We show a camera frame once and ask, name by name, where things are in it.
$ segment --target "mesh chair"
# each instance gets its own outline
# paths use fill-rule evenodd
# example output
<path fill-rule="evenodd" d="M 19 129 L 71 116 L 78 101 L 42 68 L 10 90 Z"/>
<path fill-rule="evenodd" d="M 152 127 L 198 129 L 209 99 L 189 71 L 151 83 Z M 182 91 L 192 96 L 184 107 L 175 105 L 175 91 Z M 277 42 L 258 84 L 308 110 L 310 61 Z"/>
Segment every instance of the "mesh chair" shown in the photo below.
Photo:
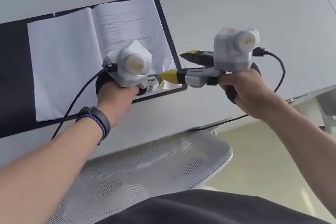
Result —
<path fill-rule="evenodd" d="M 336 89 L 316 97 L 319 109 L 325 125 L 325 131 L 332 133 L 332 127 L 336 127 Z"/>
<path fill-rule="evenodd" d="M 193 132 L 93 159 L 48 223 L 95 223 L 150 197 L 193 189 L 232 155 L 211 133 Z"/>

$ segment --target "document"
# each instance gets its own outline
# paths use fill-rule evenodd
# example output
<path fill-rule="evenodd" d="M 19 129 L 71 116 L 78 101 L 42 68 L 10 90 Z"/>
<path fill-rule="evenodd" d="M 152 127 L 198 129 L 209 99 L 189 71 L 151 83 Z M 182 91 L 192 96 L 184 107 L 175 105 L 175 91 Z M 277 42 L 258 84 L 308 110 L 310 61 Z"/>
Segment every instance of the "document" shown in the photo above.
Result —
<path fill-rule="evenodd" d="M 120 50 L 132 40 L 138 40 L 151 52 L 150 73 L 176 68 L 154 0 L 84 8 L 30 23 L 28 33 L 37 121 L 63 117 L 83 85 L 102 68 L 107 53 Z M 156 92 L 179 87 L 166 84 Z M 75 103 L 70 115 L 84 106 L 96 104 L 94 81 Z"/>

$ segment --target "forearm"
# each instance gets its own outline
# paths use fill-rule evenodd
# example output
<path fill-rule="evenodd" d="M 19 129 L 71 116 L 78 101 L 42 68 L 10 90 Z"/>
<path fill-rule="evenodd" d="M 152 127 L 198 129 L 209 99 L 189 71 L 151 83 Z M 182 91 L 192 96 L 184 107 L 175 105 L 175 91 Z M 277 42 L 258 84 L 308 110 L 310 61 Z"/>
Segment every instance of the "forearm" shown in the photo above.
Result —
<path fill-rule="evenodd" d="M 316 196 L 336 217 L 336 141 L 284 102 L 264 120 L 278 135 Z"/>
<path fill-rule="evenodd" d="M 0 223 L 45 223 L 102 137 L 84 118 L 0 170 Z"/>

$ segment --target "gray fabric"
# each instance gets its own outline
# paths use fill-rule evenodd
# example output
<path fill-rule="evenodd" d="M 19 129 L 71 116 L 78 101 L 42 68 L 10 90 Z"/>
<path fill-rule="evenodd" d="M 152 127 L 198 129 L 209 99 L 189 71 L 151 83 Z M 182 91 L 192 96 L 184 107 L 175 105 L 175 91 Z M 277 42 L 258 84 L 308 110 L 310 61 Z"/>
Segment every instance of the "gray fabric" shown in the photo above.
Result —
<path fill-rule="evenodd" d="M 190 190 L 143 201 L 97 224 L 327 224 L 257 196 Z"/>
<path fill-rule="evenodd" d="M 194 132 L 94 159 L 48 223 L 95 223 L 150 197 L 192 189 L 231 156 L 214 135 Z"/>

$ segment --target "black strap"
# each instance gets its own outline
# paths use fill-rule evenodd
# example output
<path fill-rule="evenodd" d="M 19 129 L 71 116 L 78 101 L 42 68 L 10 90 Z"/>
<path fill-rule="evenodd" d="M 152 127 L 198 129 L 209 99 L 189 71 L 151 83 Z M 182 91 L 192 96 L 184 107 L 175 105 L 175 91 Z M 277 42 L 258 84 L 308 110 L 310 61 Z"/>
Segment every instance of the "black strap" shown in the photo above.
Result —
<path fill-rule="evenodd" d="M 105 116 L 105 114 L 101 112 L 99 109 L 97 109 L 96 107 L 82 108 L 79 112 L 76 122 L 78 122 L 82 118 L 91 118 L 99 125 L 103 133 L 102 138 L 98 143 L 98 145 L 100 145 L 100 142 L 103 141 L 107 137 L 107 135 L 110 133 L 110 130 L 111 130 L 110 121 Z"/>
<path fill-rule="evenodd" d="M 109 81 L 114 81 L 113 78 L 107 73 L 101 73 L 97 80 L 96 80 L 96 94 L 98 95 L 100 89 L 104 86 L 104 84 L 108 83 Z M 139 88 L 139 93 L 137 95 L 143 95 L 147 92 L 146 89 Z"/>
<path fill-rule="evenodd" d="M 251 68 L 256 70 L 261 75 L 257 64 L 253 62 Z M 233 87 L 232 85 L 225 85 L 225 94 L 232 103 L 236 104 L 237 91 L 235 90 L 235 87 Z"/>

